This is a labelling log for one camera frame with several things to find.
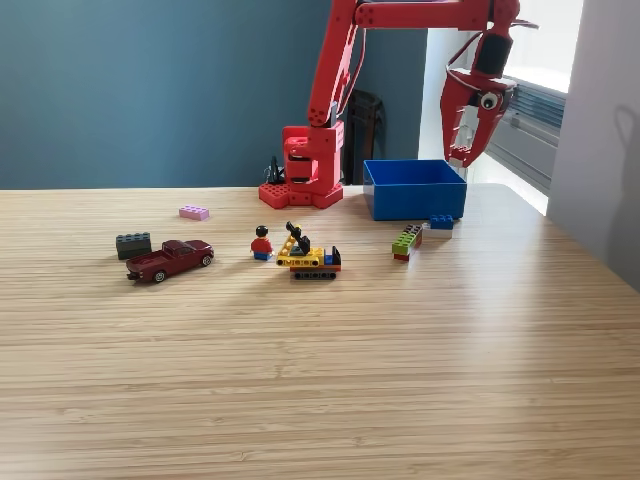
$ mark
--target red toy truck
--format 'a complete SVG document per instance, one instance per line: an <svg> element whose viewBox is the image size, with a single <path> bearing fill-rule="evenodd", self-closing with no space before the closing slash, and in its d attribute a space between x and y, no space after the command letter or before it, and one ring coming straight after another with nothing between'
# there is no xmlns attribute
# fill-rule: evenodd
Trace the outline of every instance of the red toy truck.
<svg viewBox="0 0 640 480"><path fill-rule="evenodd" d="M168 240L162 244L162 250L128 260L127 278L160 283L198 265L207 267L212 260L213 248L202 240Z"/></svg>

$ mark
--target white wall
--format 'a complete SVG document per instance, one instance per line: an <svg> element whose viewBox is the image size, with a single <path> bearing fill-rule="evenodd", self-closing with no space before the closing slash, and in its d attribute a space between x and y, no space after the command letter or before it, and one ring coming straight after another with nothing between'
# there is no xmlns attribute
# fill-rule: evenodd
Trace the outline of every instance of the white wall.
<svg viewBox="0 0 640 480"><path fill-rule="evenodd" d="M420 121L420 145L418 158L444 158L442 145L442 117L440 98L447 78L445 67L451 57L469 39L469 32L458 30L431 29L427 36L427 56L424 68L422 93L422 117ZM467 56L463 55L455 64L465 66Z"/></svg>
<svg viewBox="0 0 640 480"><path fill-rule="evenodd" d="M540 30L511 29L513 49L505 74L566 93L582 4L583 0L520 0L520 18Z"/></svg>
<svg viewBox="0 0 640 480"><path fill-rule="evenodd" d="M548 214L640 290L638 18L638 0L585 0Z"/></svg>

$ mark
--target blue plastic bin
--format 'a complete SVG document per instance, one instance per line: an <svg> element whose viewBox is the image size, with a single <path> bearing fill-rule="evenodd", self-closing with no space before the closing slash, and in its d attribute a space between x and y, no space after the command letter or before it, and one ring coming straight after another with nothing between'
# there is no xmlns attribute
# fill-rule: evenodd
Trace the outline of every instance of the blue plastic bin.
<svg viewBox="0 0 640 480"><path fill-rule="evenodd" d="M365 160L364 194L374 220L457 219L467 182L444 160Z"/></svg>

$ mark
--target pink lego brick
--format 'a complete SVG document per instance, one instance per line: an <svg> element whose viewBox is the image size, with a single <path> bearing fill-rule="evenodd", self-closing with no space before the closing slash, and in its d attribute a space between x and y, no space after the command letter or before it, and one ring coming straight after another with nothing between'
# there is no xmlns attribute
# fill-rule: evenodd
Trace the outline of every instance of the pink lego brick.
<svg viewBox="0 0 640 480"><path fill-rule="evenodd" d="M191 220L204 220L209 218L209 209L186 205L180 209L180 216Z"/></svg>

